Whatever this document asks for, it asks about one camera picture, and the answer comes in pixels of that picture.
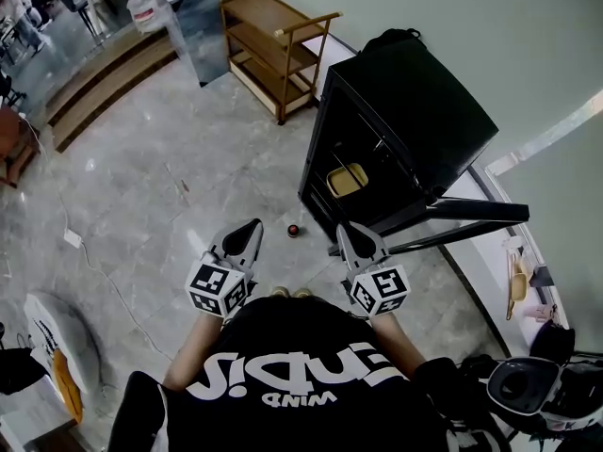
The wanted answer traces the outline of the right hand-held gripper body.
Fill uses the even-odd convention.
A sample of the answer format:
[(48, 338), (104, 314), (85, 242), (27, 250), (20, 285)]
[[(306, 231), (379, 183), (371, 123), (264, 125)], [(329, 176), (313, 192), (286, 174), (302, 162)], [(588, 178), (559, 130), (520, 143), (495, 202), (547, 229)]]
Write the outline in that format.
[(368, 318), (396, 311), (411, 293), (403, 265), (370, 266), (350, 282), (348, 297)]

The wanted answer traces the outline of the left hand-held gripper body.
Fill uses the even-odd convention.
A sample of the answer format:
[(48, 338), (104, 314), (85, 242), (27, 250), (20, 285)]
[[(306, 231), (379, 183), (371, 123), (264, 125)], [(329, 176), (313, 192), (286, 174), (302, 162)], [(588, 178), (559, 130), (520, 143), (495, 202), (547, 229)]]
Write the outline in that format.
[(215, 253), (205, 251), (191, 265), (185, 289), (193, 307), (226, 319), (251, 294), (252, 278), (250, 268), (220, 260)]

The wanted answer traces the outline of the black mini fridge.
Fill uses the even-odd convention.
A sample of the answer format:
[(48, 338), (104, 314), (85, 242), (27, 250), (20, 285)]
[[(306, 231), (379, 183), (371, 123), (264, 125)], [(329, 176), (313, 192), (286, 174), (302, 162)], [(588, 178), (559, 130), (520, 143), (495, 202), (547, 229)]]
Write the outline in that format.
[[(299, 196), (322, 231), (362, 224), (388, 236), (425, 221), (454, 230), (400, 244), (402, 254), (527, 222), (525, 204), (449, 197), (448, 190), (493, 140), (497, 127), (462, 83), (418, 41), (332, 65), (302, 173)], [(364, 188), (336, 199), (329, 172), (358, 163)]]

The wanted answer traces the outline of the person's right forearm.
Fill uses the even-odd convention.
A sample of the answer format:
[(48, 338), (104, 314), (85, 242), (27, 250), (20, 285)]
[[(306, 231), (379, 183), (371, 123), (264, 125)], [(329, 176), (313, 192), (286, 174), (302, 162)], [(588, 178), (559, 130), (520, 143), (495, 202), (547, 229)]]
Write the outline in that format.
[(413, 380), (416, 370), (426, 359), (411, 342), (394, 314), (376, 315), (369, 319), (383, 355), (407, 378)]

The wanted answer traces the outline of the person's left forearm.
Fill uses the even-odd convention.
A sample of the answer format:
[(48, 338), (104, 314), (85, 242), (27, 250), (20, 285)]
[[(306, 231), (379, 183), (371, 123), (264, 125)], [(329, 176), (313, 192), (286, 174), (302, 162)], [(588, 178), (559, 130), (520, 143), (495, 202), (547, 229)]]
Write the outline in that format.
[(187, 339), (176, 353), (162, 381), (162, 385), (181, 392), (194, 381), (203, 369), (205, 360), (220, 336), (223, 319), (219, 316), (200, 313)]

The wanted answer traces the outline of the yellow tray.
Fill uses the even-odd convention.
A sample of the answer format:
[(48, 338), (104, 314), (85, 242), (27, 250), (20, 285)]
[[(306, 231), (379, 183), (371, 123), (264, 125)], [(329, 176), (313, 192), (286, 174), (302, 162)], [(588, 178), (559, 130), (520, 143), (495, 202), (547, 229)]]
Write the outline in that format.
[(329, 172), (326, 184), (331, 194), (341, 199), (367, 186), (368, 177), (361, 165), (352, 163)]

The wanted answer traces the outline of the white curved counter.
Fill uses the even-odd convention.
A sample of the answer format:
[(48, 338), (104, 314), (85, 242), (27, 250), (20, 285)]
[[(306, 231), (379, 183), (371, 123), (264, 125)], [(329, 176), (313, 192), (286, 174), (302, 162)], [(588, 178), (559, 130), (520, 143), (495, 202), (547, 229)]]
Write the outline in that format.
[(508, 266), (507, 251), (502, 244), (511, 235), (523, 237), (523, 248), (514, 251), (519, 252), (533, 277), (538, 279), (546, 272), (545, 259), (525, 224), (505, 226), (489, 234), (447, 244), (445, 249), (467, 279), (501, 348), (508, 355), (523, 356), (529, 353), (538, 330), (546, 322), (535, 316), (537, 311), (548, 311), (549, 318), (566, 329), (570, 325), (554, 285), (530, 288), (526, 298), (514, 305), (511, 320), (506, 320)]

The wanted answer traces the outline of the wooden scoop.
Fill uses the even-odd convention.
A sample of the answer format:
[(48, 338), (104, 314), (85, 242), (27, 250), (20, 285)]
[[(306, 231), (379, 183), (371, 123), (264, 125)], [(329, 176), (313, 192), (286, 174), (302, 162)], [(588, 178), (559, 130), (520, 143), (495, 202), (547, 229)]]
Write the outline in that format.
[(513, 316), (514, 305), (523, 301), (530, 288), (530, 279), (533, 274), (529, 270), (523, 257), (515, 251), (507, 252), (508, 266), (508, 304), (506, 320), (510, 321)]

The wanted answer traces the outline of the person's black printed shirt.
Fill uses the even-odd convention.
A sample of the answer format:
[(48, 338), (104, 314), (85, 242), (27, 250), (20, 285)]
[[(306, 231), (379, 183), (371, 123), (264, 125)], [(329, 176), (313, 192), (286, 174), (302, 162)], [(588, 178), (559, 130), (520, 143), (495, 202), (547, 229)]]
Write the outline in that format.
[(181, 392), (136, 371), (107, 452), (448, 452), (441, 416), (383, 355), (369, 320), (265, 297), (224, 320)]

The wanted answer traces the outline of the white and orange plush toy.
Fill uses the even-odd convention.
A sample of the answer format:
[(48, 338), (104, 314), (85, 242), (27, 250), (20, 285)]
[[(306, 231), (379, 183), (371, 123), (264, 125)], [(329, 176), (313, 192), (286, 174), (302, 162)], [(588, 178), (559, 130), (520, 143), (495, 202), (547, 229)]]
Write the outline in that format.
[(88, 328), (70, 305), (43, 292), (24, 303), (32, 356), (50, 375), (68, 413), (80, 424), (84, 399), (100, 388), (100, 359)]

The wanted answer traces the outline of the wooden steps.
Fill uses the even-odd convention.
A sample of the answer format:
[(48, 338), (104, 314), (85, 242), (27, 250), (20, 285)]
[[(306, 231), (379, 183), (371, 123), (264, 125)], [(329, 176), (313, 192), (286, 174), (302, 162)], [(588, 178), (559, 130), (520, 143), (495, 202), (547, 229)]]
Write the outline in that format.
[(130, 29), (105, 42), (46, 104), (57, 152), (64, 152), (123, 95), (177, 58), (166, 29)]

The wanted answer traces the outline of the black bag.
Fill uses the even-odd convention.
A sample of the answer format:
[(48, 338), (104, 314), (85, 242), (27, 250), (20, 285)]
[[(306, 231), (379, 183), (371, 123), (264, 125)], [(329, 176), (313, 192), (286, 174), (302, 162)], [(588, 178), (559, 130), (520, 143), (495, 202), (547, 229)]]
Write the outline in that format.
[(379, 37), (369, 40), (362, 49), (362, 53), (373, 52), (385, 46), (404, 41), (418, 41), (423, 47), (425, 47), (425, 44), (421, 40), (421, 33), (418, 30), (414, 28), (389, 28), (385, 30)]
[(30, 347), (0, 349), (0, 394), (10, 396), (47, 375)]

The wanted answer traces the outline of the grey metal cabinet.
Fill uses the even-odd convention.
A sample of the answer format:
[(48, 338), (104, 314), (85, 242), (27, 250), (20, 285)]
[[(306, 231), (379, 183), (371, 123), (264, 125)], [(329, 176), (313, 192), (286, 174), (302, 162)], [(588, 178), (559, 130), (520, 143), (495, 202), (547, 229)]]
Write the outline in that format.
[(229, 72), (220, 11), (222, 0), (157, 0), (180, 60), (201, 87)]

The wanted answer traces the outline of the wooden shelf cart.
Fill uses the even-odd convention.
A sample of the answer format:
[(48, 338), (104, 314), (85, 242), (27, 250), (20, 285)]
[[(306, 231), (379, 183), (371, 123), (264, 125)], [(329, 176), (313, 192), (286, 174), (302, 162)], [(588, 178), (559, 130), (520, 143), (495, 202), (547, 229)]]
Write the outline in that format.
[(221, 0), (230, 72), (285, 124), (310, 105), (333, 20), (310, 18), (282, 0)]

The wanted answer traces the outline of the brown wooden stool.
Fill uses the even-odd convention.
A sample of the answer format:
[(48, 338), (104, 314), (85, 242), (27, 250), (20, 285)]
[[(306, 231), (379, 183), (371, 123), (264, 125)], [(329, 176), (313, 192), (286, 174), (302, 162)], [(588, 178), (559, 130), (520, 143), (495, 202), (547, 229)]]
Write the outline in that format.
[(40, 153), (39, 131), (8, 106), (0, 108), (0, 185), (17, 188), (33, 158)]

